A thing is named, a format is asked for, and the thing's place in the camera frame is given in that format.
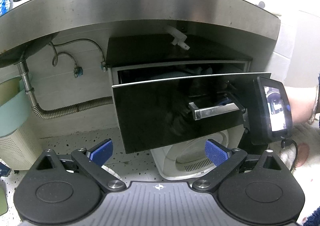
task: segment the drawer front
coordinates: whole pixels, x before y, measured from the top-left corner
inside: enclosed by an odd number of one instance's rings
[[[233,73],[167,78],[112,86],[126,153],[199,138],[243,123],[239,110],[195,119],[200,110],[225,102],[227,81],[236,88],[270,73]]]

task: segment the display screen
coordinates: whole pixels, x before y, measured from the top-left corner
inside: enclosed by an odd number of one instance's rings
[[[264,86],[271,121],[271,130],[278,131],[287,128],[284,116],[284,104],[279,89]]]

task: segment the corrugated drain pipe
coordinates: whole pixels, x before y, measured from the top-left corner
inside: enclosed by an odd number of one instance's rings
[[[97,98],[97,99],[89,100],[89,101],[78,103],[78,104],[69,105],[69,106],[54,109],[54,110],[44,110],[39,106],[39,103],[34,94],[34,88],[31,86],[31,83],[28,77],[29,69],[27,66],[27,62],[23,60],[19,62],[17,66],[18,66],[19,74],[22,77],[22,80],[26,89],[26,94],[29,97],[32,111],[35,113],[36,116],[42,119],[45,119],[45,120],[55,119],[55,118],[69,115],[69,114],[85,111],[94,107],[113,103],[112,97],[107,96],[107,97]]]

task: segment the person's arm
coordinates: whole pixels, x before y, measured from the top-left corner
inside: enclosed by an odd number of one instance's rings
[[[307,122],[313,112],[317,97],[317,88],[285,87],[291,107],[293,124]],[[320,112],[318,104],[316,113]]]

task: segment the silver handle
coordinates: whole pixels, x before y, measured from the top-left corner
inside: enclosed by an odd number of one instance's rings
[[[199,109],[196,104],[192,102],[189,103],[189,108],[190,110],[192,110],[192,115],[195,121],[239,110],[239,108],[234,103]]]

